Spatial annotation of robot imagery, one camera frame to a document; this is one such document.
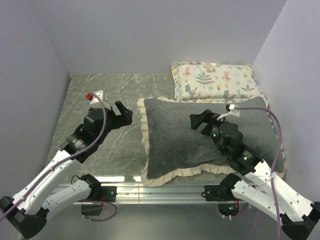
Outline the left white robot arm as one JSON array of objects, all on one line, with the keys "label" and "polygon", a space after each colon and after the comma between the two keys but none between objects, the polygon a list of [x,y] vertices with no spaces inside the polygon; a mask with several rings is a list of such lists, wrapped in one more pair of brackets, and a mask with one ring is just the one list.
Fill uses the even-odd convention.
[{"label": "left white robot arm", "polygon": [[91,174],[85,174],[71,186],[53,193],[60,181],[73,169],[80,167],[99,146],[108,133],[132,124],[133,112],[115,102],[120,114],[112,108],[88,110],[74,132],[69,135],[51,162],[24,189],[14,196],[0,199],[0,210],[26,240],[36,236],[48,220],[76,202],[103,205],[107,198],[101,183]]}]

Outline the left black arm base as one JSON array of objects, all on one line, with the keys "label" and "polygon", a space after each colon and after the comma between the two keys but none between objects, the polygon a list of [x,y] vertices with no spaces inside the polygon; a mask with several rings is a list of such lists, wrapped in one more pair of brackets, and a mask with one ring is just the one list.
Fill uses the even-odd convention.
[{"label": "left black arm base", "polygon": [[[105,222],[107,220],[112,219],[118,211],[118,207],[114,204],[116,200],[117,187],[116,186],[102,186],[102,184],[92,175],[85,174],[81,177],[78,175],[74,175],[70,183],[73,185],[73,179],[77,178],[78,181],[85,182],[89,189],[88,197],[81,199],[80,202],[83,203],[91,203],[91,205],[82,205],[81,206],[81,215],[84,219],[92,222]],[[107,218],[94,219],[91,216],[99,216],[102,213],[102,210],[105,205],[112,206],[114,208],[114,212],[108,216]]]}]

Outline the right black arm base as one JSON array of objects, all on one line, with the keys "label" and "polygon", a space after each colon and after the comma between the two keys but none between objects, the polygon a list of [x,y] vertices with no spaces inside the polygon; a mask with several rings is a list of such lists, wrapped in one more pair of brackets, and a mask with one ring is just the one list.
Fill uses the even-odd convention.
[{"label": "right black arm base", "polygon": [[234,197],[232,190],[241,178],[233,173],[228,174],[219,184],[207,184],[201,197],[207,202],[217,202],[218,211],[226,217],[235,217],[239,214],[239,200]]}]

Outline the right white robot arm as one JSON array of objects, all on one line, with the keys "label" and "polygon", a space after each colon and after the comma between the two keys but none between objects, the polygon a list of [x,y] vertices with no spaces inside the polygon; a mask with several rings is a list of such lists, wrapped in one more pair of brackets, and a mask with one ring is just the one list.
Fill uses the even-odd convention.
[{"label": "right white robot arm", "polygon": [[278,230],[292,240],[306,240],[320,220],[320,203],[312,202],[291,188],[252,148],[243,143],[238,126],[226,114],[207,109],[190,115],[191,129],[205,123],[202,135],[213,140],[218,152],[240,175],[228,174],[219,184],[226,200],[243,200],[269,215]]}]

